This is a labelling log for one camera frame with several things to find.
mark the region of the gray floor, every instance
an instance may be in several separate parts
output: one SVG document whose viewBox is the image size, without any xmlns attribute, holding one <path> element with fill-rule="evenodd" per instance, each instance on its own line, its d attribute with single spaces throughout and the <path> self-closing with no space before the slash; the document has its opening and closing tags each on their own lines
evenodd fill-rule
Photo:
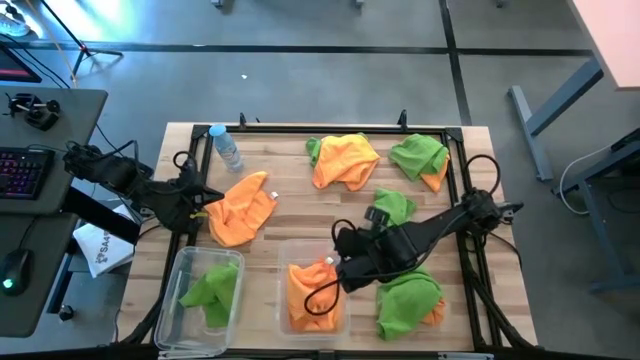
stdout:
<svg viewBox="0 0 640 360">
<path fill-rule="evenodd" d="M 498 10 L 492 0 L 450 0 L 457 45 L 587 48 L 564 1 L 508 2 Z M 236 0 L 226 13 L 206 0 L 51 0 L 51 4 L 87 40 L 445 45 L 437 0 L 367 0 L 361 12 L 350 8 L 348 0 Z M 68 74 L 57 52 L 34 54 Z M 74 52 L 67 55 L 75 59 Z M 406 108 L 412 124 L 460 124 L 446 55 L 127 52 L 114 64 L 109 64 L 113 60 L 109 56 L 99 55 L 97 60 L 101 66 L 93 60 L 83 63 L 80 87 L 109 91 L 101 126 L 114 143 L 138 139 L 141 160 L 150 165 L 157 160 L 166 122 L 236 121 L 241 111 L 263 122 L 392 123 Z M 549 193 L 552 184 L 535 180 L 519 121 L 506 97 L 510 85 L 522 85 L 535 109 L 585 60 L 461 56 L 460 63 L 472 122 L 490 127 L 507 197 L 525 203 L 514 232 L 540 344 L 557 351 L 638 358 L 640 321 L 633 321 L 629 313 L 638 305 L 630 309 L 618 298 L 587 293 L 591 281 L 606 275 L 589 219 L 573 216 Z M 613 92 L 605 78 L 571 107 L 540 137 L 556 174 L 571 160 L 638 127 L 639 100 L 639 94 Z M 92 142 L 107 146 L 98 134 Z M 78 186 L 87 192 L 92 189 Z M 96 197 L 113 196 L 98 190 Z M 2 352 L 109 342 L 124 280 L 118 275 L 96 281 L 83 276 L 74 275 L 67 295 L 67 302 L 84 314 L 83 321 L 58 324 L 44 315 L 32 338 L 0 339 Z M 90 297 L 80 295 L 88 292 Z"/>
</svg>

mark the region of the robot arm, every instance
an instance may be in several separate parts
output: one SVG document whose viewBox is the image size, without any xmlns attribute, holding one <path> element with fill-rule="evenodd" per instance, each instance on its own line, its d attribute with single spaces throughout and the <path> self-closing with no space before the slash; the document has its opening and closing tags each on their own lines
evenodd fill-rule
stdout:
<svg viewBox="0 0 640 360">
<path fill-rule="evenodd" d="M 443 237 L 463 230 L 487 234 L 520 208 L 522 204 L 498 205 L 491 194 L 474 188 L 459 205 L 426 221 L 386 227 L 389 214 L 369 207 L 365 218 L 371 221 L 370 229 L 342 228 L 335 238 L 342 258 L 337 266 L 340 283 L 349 293 L 373 280 L 389 282 L 420 266 Z"/>
<path fill-rule="evenodd" d="M 192 215 L 203 206 L 224 198 L 224 194 L 204 184 L 192 154 L 181 151 L 173 157 L 174 165 L 180 169 L 177 178 L 153 181 L 150 180 L 153 169 L 141 164 L 137 156 L 132 159 L 115 155 L 130 144 L 137 147 L 135 142 L 129 142 L 106 154 L 96 146 L 73 144 L 63 158 L 65 170 L 149 208 L 164 227 L 175 232 L 188 232 L 191 226 L 197 226 L 191 221 Z M 177 163 L 180 155 L 187 156 L 181 165 Z"/>
</svg>

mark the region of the rgb keyboard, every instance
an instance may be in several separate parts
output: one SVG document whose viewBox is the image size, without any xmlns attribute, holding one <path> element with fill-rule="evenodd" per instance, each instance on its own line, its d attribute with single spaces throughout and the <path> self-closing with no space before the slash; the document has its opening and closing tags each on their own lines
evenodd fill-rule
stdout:
<svg viewBox="0 0 640 360">
<path fill-rule="evenodd" d="M 37 199 L 53 157 L 51 150 L 0 147 L 0 199 Z"/>
</svg>

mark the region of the orange towel in container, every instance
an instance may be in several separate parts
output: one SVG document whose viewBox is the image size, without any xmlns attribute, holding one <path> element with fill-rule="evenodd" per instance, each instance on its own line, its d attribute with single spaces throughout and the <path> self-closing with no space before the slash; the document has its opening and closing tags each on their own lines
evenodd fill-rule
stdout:
<svg viewBox="0 0 640 360">
<path fill-rule="evenodd" d="M 287 306 L 289 308 L 291 328 L 300 332 L 335 332 L 340 330 L 344 317 L 341 304 L 344 299 L 344 293 L 340 294 L 340 299 L 335 308 L 325 315 L 311 315 L 304 308 L 304 300 L 311 292 L 336 279 L 335 267 L 323 261 L 319 261 L 307 268 L 289 265 Z M 333 305 L 335 296 L 336 286 L 329 286 L 309 299 L 309 308 L 316 313 L 322 312 Z"/>
</svg>

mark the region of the green towel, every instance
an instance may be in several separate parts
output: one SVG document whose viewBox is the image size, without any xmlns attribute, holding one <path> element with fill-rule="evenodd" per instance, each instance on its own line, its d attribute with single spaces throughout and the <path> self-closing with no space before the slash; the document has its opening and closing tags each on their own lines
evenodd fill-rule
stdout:
<svg viewBox="0 0 640 360">
<path fill-rule="evenodd" d="M 413 134 L 391 148 L 389 159 L 415 181 L 420 174 L 437 174 L 447 161 L 447 154 L 449 150 L 438 140 Z"/>
<path fill-rule="evenodd" d="M 413 330 L 440 301 L 442 290 L 422 268 L 378 286 L 378 336 L 393 340 Z"/>
<path fill-rule="evenodd" d="M 214 265 L 180 298 L 184 307 L 202 306 L 207 327 L 226 327 L 229 323 L 238 266 Z"/>
<path fill-rule="evenodd" d="M 416 211 L 416 203 L 400 192 L 387 189 L 376 189 L 373 206 L 389 213 L 387 226 L 406 223 Z"/>
<path fill-rule="evenodd" d="M 307 148 L 307 153 L 311 157 L 311 167 L 315 168 L 316 163 L 318 162 L 318 156 L 320 156 L 320 147 L 322 146 L 322 140 L 316 139 L 314 137 L 309 138 L 305 147 Z"/>
</svg>

